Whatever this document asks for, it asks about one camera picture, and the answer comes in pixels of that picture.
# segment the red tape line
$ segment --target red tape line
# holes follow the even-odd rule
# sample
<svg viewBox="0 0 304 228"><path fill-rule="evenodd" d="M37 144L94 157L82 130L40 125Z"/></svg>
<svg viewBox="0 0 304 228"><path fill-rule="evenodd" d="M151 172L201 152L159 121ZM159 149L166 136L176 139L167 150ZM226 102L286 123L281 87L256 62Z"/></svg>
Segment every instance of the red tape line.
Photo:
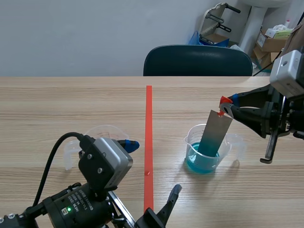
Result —
<svg viewBox="0 0 304 228"><path fill-rule="evenodd" d="M153 124L152 124L152 86L146 88L146 127L144 141L144 199L143 211L153 210Z"/></svg>

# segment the sink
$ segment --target sink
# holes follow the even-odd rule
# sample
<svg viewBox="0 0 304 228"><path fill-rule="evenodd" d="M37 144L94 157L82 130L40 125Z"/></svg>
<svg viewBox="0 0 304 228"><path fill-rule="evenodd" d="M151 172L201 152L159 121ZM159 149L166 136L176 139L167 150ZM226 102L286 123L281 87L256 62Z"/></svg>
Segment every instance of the sink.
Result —
<svg viewBox="0 0 304 228"><path fill-rule="evenodd" d="M242 0L243 3L252 6L245 30L241 36L239 47L251 56L257 36L260 32L264 16L268 8L281 7L290 0Z"/></svg>
<svg viewBox="0 0 304 228"><path fill-rule="evenodd" d="M243 3L255 7L277 8L290 2L290 0L242 0Z"/></svg>

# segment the chair backrest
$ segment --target chair backrest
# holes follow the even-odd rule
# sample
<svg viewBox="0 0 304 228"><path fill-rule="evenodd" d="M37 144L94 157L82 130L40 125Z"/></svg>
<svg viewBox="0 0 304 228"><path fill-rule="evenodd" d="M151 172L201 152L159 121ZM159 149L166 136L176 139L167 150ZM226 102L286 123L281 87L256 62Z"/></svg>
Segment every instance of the chair backrest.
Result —
<svg viewBox="0 0 304 228"><path fill-rule="evenodd" d="M147 55L143 75L252 76L252 63L246 53L225 47L161 46Z"/></svg>

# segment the measuring cup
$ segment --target measuring cup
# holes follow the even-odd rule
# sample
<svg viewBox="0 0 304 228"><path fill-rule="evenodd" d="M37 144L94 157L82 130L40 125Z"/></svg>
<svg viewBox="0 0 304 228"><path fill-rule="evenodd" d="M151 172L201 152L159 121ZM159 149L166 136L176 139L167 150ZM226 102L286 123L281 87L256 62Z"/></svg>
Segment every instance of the measuring cup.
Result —
<svg viewBox="0 0 304 228"><path fill-rule="evenodd" d="M188 135L184 138L187 144L186 150L186 163L195 172L210 173L213 172L223 158L236 147L236 159L242 158L246 144L243 142L242 137L237 134L226 134L217 154L215 157L208 157L197 151L201 137L204 133L206 124L199 124L190 129Z"/></svg>
<svg viewBox="0 0 304 228"><path fill-rule="evenodd" d="M111 138L115 140L125 140L129 139L129 136L125 134L122 130L120 130L118 127L115 127L113 125L100 125L97 127L93 127L88 132L86 132L84 135L89 135L95 139L97 138ZM72 141L69 141L65 147L64 147L64 153L63 153L63 160L65 164L65 169L69 170L72 168L72 154L78 153L81 151L81 148L79 146L79 140L75 139Z"/></svg>

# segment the blue liquid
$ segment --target blue liquid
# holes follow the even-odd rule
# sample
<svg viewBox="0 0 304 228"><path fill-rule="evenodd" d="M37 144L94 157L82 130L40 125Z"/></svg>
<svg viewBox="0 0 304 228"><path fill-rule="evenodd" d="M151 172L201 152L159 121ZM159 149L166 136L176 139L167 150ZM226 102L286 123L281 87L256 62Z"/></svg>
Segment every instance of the blue liquid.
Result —
<svg viewBox="0 0 304 228"><path fill-rule="evenodd" d="M199 142L194 143L192 145L192 147L197 150L199 147ZM190 149L187 152L187 157L186 157L186 161L187 161L187 165L195 172L197 173L211 173L213 172L219 162L219 153L216 154L216 158L206 158L204 156L201 156L200 154L198 154L196 151L193 151L192 149Z"/></svg>

